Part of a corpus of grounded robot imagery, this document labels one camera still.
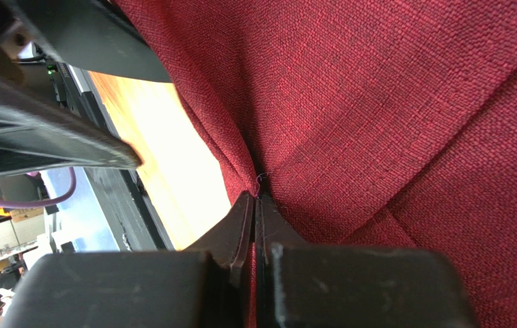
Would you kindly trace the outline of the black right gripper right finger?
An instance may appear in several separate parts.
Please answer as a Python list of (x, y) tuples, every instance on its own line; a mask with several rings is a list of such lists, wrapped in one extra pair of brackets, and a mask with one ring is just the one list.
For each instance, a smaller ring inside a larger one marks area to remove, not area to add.
[(258, 327), (477, 327), (458, 272), (425, 249), (309, 243), (256, 201)]

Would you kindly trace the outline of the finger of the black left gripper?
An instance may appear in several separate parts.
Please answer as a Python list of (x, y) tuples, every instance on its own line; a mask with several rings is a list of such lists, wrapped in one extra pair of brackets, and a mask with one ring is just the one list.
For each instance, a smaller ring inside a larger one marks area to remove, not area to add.
[(84, 70), (170, 82), (167, 70), (112, 1), (8, 1), (49, 57)]
[(0, 177), (58, 167), (135, 169), (131, 146), (0, 77)]

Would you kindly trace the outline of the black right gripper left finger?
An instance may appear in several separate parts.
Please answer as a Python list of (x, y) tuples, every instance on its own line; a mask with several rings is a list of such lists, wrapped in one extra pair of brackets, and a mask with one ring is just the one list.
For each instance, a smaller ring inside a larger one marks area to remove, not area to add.
[(182, 251), (41, 257), (17, 285), (2, 327), (246, 327), (254, 197)]

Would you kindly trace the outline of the dark red cloth napkin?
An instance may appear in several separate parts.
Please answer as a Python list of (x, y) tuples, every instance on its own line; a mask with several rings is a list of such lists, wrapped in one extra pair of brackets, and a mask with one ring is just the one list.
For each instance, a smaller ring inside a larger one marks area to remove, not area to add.
[(517, 1), (119, 1), (219, 162), (311, 242), (421, 247), (517, 327)]

